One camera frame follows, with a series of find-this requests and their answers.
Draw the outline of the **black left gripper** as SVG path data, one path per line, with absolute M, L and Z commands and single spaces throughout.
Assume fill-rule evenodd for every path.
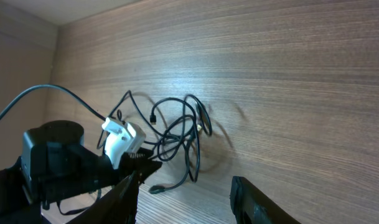
M 162 167 L 162 162 L 151 159 L 150 149 L 139 148 L 136 153 L 125 152 L 120 157 L 115 169 L 107 155 L 96 156 L 95 160 L 95 188 L 102 189 L 118 184 L 130 175 L 131 185 L 140 185 L 153 173 Z

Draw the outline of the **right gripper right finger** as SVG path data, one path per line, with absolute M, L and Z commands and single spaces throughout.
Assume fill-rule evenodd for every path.
M 230 206 L 237 223 L 300 224 L 245 177 L 233 176 Z

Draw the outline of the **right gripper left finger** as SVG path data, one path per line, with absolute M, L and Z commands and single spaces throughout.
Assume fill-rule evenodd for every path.
M 135 224 L 138 194 L 139 174 L 134 171 L 68 224 Z

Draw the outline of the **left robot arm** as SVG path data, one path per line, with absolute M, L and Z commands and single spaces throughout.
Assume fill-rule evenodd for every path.
M 83 145 L 84 128 L 73 121 L 51 121 L 23 134 L 22 154 L 0 170 L 0 223 L 48 223 L 51 203 L 105 187 L 112 189 L 89 207 L 72 210 L 71 223 L 135 223 L 139 186 L 161 162 L 125 152 L 114 167 L 110 158 Z

